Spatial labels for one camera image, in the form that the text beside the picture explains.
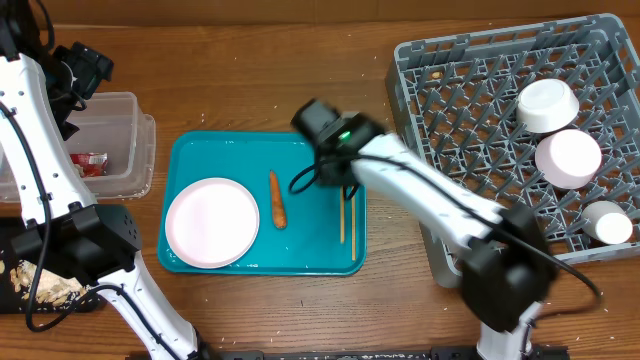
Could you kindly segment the red snack wrapper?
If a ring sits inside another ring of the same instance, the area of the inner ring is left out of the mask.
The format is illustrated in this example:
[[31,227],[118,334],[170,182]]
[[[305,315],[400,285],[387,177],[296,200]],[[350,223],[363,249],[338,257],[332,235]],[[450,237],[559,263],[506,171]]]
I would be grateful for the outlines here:
[[108,164],[107,153],[76,153],[70,155],[74,164],[84,168],[85,177],[100,177],[106,174]]

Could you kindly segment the white napkin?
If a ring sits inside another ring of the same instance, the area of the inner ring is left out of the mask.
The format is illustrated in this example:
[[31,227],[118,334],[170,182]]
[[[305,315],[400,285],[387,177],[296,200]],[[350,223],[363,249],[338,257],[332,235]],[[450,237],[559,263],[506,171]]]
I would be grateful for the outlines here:
[[75,168],[76,172],[78,173],[78,175],[79,175],[81,178],[84,178],[84,177],[85,177],[85,174],[84,174],[84,168],[83,168],[81,165],[74,164],[74,168]]

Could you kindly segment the large white round plate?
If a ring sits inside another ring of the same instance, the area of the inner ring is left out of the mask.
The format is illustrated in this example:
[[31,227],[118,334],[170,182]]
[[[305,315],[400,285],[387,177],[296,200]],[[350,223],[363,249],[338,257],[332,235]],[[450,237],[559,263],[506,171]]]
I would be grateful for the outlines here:
[[184,263],[200,269],[232,264],[254,244],[260,211],[253,195],[240,183],[207,178],[184,188],[165,216],[171,250]]

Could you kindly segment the grey dish rack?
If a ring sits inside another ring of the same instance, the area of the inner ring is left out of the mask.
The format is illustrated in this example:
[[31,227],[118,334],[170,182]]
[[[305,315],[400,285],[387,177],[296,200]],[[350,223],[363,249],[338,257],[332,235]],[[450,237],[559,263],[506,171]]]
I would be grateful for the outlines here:
[[[587,185],[557,188],[535,167],[539,136],[516,120],[519,93],[566,82],[580,109],[572,125],[599,144]],[[432,167],[504,206],[536,213],[549,246],[569,264],[635,257],[632,236],[606,245],[584,232],[582,210],[618,204],[639,218],[639,50],[622,21],[598,14],[414,40],[398,45],[386,77],[397,133]]]

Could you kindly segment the pale green bowl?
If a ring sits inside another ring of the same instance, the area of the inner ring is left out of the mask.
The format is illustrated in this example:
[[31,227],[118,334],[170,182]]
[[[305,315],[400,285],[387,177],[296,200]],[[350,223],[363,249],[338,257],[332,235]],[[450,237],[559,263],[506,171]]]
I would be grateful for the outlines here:
[[534,81],[517,97],[516,121],[531,133],[557,131],[571,123],[578,112],[578,98],[559,79]]

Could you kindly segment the rice and food scraps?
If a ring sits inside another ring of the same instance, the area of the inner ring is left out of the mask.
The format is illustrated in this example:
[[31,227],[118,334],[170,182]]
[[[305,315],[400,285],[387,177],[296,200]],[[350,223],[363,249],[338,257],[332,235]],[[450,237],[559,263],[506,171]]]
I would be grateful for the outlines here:
[[[7,285],[1,299],[17,299],[26,303],[35,274],[36,266],[28,261],[19,261],[10,267],[7,261],[1,261],[1,284]],[[38,283],[36,303],[52,305],[54,308],[69,304],[72,300],[84,295],[88,288],[82,286],[75,278],[65,279],[43,270]]]

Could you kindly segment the small white round plate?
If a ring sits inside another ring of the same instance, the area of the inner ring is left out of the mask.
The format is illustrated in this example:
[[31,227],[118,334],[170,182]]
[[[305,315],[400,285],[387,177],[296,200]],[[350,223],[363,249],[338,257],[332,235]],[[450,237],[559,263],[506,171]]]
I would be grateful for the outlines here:
[[535,152],[535,165],[543,178],[562,189],[578,189],[588,184],[601,162],[598,143],[589,134],[575,129],[544,138]]

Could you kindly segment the white upside-down cup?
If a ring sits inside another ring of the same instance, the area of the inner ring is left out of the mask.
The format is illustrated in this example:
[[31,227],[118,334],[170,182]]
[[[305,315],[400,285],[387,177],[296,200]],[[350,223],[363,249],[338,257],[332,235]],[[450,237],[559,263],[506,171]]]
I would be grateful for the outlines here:
[[583,227],[586,234],[609,245],[628,241],[633,233],[633,224],[620,206],[610,201],[597,201],[582,211],[587,220]]

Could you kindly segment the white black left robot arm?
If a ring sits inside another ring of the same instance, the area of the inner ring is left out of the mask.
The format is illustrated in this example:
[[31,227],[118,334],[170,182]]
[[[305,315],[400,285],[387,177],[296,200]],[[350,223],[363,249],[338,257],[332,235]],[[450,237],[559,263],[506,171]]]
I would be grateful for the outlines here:
[[[97,297],[109,302],[153,359],[212,359],[197,329],[168,302],[141,253],[142,240],[128,209],[100,204],[74,166],[64,142],[77,132],[68,123],[83,111],[113,61],[75,43],[55,44],[52,27],[43,42],[31,4],[1,4],[1,146],[21,204],[24,227],[11,238],[14,253],[36,269],[25,321],[47,331]],[[76,279],[85,294],[57,318],[33,320],[43,271]]]

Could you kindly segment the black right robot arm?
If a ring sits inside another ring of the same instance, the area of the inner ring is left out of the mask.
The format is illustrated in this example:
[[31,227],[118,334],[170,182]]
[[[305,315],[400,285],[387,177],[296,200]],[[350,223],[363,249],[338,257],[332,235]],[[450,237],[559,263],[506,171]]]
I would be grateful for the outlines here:
[[395,201],[426,226],[461,262],[461,297],[481,323],[473,346],[433,347],[432,359],[566,359],[565,348],[544,350],[531,341],[547,318],[545,300],[564,270],[592,292],[600,289],[583,273],[554,257],[533,210],[508,208],[458,185],[419,159],[394,133],[362,113],[341,115],[321,102],[299,110],[292,126],[311,144],[312,179],[352,189],[365,186]]

